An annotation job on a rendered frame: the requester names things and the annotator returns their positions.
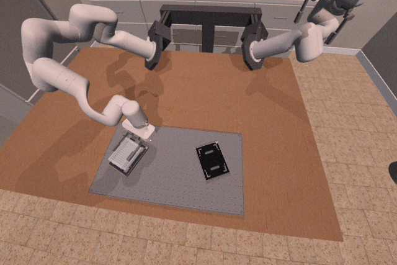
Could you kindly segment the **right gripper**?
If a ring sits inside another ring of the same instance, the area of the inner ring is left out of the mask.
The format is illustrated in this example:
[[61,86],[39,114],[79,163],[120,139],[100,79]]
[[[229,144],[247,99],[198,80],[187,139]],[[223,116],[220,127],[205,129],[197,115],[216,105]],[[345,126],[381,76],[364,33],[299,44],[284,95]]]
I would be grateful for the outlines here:
[[[148,123],[149,124],[149,123]],[[119,139],[119,141],[113,146],[113,148],[111,149],[112,151],[115,151],[119,145],[120,142],[128,135],[133,135],[134,137],[136,137],[137,139],[135,140],[135,143],[138,144],[138,146],[135,148],[135,150],[133,152],[130,153],[130,155],[128,156],[128,158],[126,159],[127,161],[130,161],[134,155],[136,154],[136,152],[138,151],[138,149],[140,148],[140,146],[142,145],[142,142],[140,141],[140,139],[143,139],[144,141],[151,141],[153,139],[153,137],[156,135],[157,130],[156,128],[149,124],[148,126],[145,126],[144,128],[141,129],[137,129],[135,128],[129,121],[128,119],[125,119],[122,122],[122,126],[123,128],[125,128],[127,130],[127,132],[122,132],[122,137],[121,139]]]

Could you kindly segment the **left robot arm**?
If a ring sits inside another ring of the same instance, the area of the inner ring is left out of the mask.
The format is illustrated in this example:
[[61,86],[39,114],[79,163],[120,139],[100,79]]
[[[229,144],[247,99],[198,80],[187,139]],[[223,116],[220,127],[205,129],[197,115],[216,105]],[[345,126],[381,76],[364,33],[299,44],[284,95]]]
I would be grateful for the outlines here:
[[252,60],[257,63],[262,58],[285,53],[293,45],[297,61],[306,63],[316,59],[323,53],[323,40],[339,26],[331,14],[341,16],[347,12],[341,5],[333,0],[319,0],[307,18],[308,23],[267,40],[253,41],[249,47]]

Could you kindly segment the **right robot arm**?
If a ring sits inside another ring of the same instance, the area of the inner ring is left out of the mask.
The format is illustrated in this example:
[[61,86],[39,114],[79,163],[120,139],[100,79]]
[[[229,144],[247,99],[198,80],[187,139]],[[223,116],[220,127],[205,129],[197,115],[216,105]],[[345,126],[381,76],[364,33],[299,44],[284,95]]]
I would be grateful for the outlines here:
[[94,110],[87,99],[89,80],[53,60],[53,41],[89,42],[93,37],[101,44],[142,56],[148,62],[154,57],[156,43],[150,42],[149,37],[145,41],[128,32],[115,30],[118,17],[106,7],[75,4],[70,9],[68,20],[30,18],[23,21],[23,58],[33,84],[45,92],[61,90],[75,97],[87,116],[104,125],[114,127],[124,115],[137,129],[148,126],[148,118],[139,103],[121,95],[114,95],[102,113]]

